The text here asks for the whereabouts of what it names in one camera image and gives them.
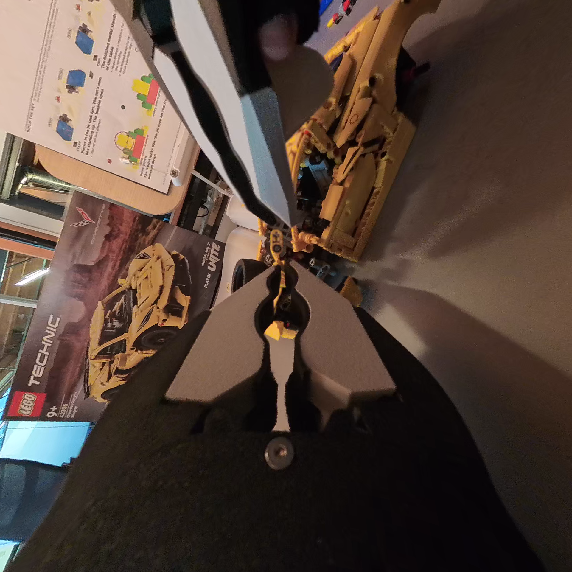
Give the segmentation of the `black toy tyre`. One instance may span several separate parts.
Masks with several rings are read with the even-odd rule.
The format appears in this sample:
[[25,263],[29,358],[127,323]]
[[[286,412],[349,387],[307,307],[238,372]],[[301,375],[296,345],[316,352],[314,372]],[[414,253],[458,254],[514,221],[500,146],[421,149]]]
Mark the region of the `black toy tyre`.
[[235,293],[248,282],[251,282],[258,275],[262,274],[268,269],[268,266],[263,261],[254,259],[239,259],[233,269],[230,292]]

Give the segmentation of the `person's right hand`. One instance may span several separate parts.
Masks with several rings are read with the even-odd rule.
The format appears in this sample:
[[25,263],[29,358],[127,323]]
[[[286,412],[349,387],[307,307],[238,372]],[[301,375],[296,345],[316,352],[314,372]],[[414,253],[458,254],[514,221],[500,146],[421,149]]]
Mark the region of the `person's right hand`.
[[261,52],[269,61],[286,59],[297,45],[298,25],[293,14],[279,14],[259,30]]

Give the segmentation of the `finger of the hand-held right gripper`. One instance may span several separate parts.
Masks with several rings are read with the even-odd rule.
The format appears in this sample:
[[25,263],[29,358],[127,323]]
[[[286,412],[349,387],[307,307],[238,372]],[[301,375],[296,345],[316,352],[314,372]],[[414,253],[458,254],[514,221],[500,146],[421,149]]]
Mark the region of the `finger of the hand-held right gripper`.
[[187,61],[182,49],[154,52],[154,64],[185,125],[203,153],[258,218],[269,219],[269,210],[257,198],[251,178],[233,148],[226,125],[208,90]]
[[208,17],[224,24],[214,1],[171,1],[179,54],[170,59],[188,92],[185,120],[201,150],[243,203],[271,225],[298,219],[277,94],[257,48],[232,48]]

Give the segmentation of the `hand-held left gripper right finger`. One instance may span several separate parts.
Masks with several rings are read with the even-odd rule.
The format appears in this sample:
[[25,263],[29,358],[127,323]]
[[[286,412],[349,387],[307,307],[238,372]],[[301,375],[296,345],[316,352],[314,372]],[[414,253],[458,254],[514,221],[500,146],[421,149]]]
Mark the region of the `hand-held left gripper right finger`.
[[309,375],[307,400],[319,412],[319,428],[336,411],[393,397],[397,387],[350,301],[296,261],[290,281],[302,315],[295,356]]

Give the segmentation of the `grey desk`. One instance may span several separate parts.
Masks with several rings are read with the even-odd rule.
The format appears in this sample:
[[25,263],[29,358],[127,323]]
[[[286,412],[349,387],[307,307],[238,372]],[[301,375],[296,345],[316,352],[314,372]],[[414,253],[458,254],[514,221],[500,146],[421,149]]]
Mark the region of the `grey desk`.
[[356,275],[441,384],[547,570],[571,571],[571,1],[441,1]]

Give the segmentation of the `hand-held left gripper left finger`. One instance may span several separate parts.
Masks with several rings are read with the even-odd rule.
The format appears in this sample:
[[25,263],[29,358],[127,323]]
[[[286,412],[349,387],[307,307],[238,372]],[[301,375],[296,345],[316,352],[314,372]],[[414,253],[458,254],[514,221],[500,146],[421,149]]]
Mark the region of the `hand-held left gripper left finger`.
[[165,398],[221,409],[243,430],[272,430],[277,383],[264,333],[273,321],[280,268],[270,267],[211,311]]

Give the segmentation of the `silver ventilation duct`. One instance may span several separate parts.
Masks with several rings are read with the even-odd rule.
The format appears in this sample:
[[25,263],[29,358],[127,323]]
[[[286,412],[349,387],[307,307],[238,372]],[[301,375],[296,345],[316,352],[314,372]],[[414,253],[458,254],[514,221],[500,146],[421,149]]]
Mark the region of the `silver ventilation duct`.
[[18,168],[11,194],[14,196],[20,194],[20,192],[23,192],[22,189],[24,187],[46,190],[61,195],[68,195],[76,189],[73,184],[54,177],[46,171],[30,166]]

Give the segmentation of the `pile of red black bricks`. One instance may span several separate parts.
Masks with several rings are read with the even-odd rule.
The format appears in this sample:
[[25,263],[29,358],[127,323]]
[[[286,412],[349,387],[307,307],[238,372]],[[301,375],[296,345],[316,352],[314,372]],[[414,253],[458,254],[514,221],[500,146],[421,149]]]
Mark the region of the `pile of red black bricks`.
[[327,29],[332,29],[333,27],[339,25],[343,18],[350,15],[357,1],[343,1],[327,22]]

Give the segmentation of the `open instruction booklet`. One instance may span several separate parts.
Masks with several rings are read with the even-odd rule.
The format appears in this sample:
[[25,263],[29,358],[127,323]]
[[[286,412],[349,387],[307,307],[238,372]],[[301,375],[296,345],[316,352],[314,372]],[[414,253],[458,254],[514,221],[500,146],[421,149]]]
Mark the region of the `open instruction booklet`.
[[240,259],[258,259],[262,236],[259,233],[259,219],[248,211],[238,195],[230,199],[226,215],[235,225],[226,238],[223,257],[221,281],[228,283]]

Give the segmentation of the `toy car set box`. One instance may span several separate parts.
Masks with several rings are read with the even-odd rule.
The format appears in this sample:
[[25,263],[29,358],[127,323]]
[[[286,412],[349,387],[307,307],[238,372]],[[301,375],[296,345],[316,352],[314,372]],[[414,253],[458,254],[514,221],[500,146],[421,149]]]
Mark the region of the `toy car set box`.
[[224,251],[208,236],[75,192],[3,418],[95,422],[211,308]]

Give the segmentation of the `yellow toy brick panel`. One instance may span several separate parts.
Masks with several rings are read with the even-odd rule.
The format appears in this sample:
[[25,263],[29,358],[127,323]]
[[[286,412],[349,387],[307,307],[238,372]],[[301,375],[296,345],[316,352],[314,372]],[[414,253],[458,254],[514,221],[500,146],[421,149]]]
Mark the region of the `yellow toy brick panel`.
[[276,341],[282,338],[293,340],[297,330],[291,325],[290,318],[285,316],[286,310],[283,308],[290,298],[290,295],[287,294],[287,277],[285,275],[286,249],[283,233],[277,228],[269,233],[268,252],[272,256],[272,266],[280,270],[280,282],[273,299],[273,322],[268,326],[265,334]]

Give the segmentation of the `yellow toy brick car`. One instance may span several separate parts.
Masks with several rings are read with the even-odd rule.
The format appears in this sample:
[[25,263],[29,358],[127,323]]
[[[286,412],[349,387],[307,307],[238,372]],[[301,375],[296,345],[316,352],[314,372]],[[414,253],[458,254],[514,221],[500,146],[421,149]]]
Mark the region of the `yellow toy brick car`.
[[415,135],[404,100],[430,63],[403,46],[441,1],[375,6],[324,55],[330,95],[287,141],[302,222],[284,231],[284,257],[325,281],[341,259],[360,261]]

